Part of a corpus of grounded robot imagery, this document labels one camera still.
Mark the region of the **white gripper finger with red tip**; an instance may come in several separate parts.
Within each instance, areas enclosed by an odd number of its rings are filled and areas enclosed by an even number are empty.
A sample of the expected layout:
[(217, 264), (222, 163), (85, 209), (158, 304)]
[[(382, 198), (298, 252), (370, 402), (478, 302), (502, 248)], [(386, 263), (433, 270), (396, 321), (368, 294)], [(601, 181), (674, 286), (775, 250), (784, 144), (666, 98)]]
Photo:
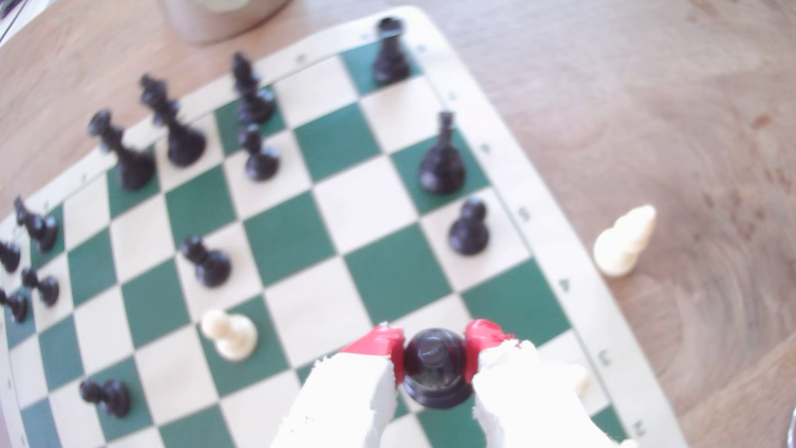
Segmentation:
[(465, 377), (473, 388), (473, 416), (488, 447), (637, 447), (600, 430), (581, 401), (589, 371), (577, 363), (542, 361), (522, 341), (486, 319), (465, 330)]
[(379, 447), (405, 369), (403, 329), (379, 324), (315, 363), (271, 447)]

